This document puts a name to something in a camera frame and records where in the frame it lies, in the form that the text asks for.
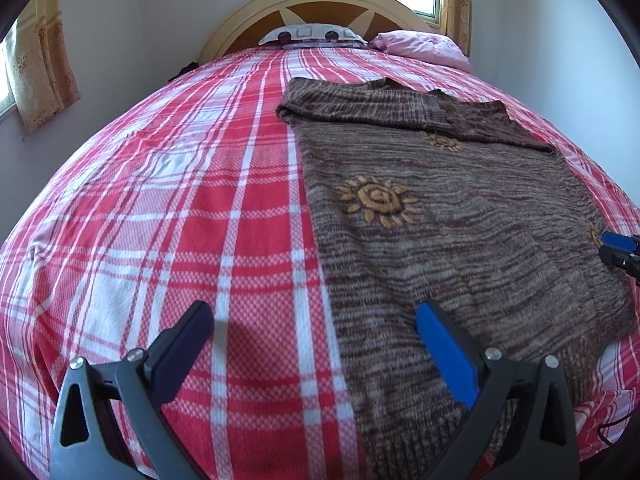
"yellow curtain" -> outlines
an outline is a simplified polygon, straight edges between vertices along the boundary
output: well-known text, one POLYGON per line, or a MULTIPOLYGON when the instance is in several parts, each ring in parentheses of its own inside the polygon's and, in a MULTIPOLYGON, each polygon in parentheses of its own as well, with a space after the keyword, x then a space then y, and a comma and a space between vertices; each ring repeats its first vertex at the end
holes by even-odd
POLYGON ((466 56, 471 53, 471 0, 442 0, 440 33, 455 41, 466 56))
POLYGON ((31 0, 7 35, 5 46, 9 82, 27 131, 36 130, 78 101, 58 0, 31 0))

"curtain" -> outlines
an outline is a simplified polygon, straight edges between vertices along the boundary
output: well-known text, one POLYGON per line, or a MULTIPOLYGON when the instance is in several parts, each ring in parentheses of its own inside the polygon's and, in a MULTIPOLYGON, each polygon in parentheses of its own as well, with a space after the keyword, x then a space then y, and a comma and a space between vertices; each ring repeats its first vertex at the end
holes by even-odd
POLYGON ((440 33, 449 36, 469 56, 471 53, 471 0, 442 0, 440 33))
POLYGON ((31 0, 6 37, 6 64, 28 132, 78 101, 58 0, 31 0))

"red checkered bed cover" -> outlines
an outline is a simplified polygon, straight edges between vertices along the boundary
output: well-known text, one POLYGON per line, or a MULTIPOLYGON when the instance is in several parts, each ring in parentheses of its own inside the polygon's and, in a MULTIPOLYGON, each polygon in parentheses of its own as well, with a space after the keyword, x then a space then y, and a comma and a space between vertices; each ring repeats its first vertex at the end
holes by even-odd
MULTIPOLYGON (((464 100, 501 100, 536 138, 562 151, 614 231, 640 232, 638 209, 592 160, 473 76, 365 50, 256 48, 227 56, 93 136, 2 245, 0 426, 39 478, 48 476, 49 434, 69 359, 97 364, 146 348, 196 299, 214 309, 214 336, 164 412, 202 468, 238 480, 369 475, 300 154, 274 112, 294 76, 389 76, 464 100)), ((575 410, 583 459, 604 447, 598 426, 639 400, 639 356, 634 335, 601 359, 592 399, 575 410)), ((116 416, 149 474, 121 406, 116 416)), ((615 440, 623 428, 604 435, 615 440)))

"bed headboard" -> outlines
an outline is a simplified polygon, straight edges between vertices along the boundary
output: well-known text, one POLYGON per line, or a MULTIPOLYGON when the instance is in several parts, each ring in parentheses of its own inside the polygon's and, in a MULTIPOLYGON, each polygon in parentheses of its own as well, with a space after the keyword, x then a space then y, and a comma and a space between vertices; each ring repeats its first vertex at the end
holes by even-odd
POLYGON ((431 30, 397 0, 251 0, 235 10, 211 35, 198 62, 206 63, 257 46, 274 28, 299 23, 351 27, 367 41, 389 30, 431 30))

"silver bolt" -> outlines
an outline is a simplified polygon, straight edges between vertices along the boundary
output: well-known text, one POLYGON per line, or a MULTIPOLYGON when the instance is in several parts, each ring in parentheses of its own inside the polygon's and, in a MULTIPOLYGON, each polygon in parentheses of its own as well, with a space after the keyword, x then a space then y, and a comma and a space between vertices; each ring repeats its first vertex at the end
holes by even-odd
POLYGON ((489 361, 499 361, 502 359, 502 351, 495 346, 489 346, 489 348, 484 351, 484 356, 489 359, 489 361))
POLYGON ((127 352, 126 359, 127 361, 133 363, 135 361, 140 361, 145 356, 145 351, 142 348, 134 348, 133 350, 129 350, 127 352))
POLYGON ((75 359, 71 359, 69 363, 69 368, 72 370, 78 370, 78 368, 82 368, 84 366, 84 357, 76 357, 75 359))
POLYGON ((548 355, 545 357, 545 365, 549 368, 558 368, 559 364, 560 361, 558 361, 558 358, 555 355, 548 355))

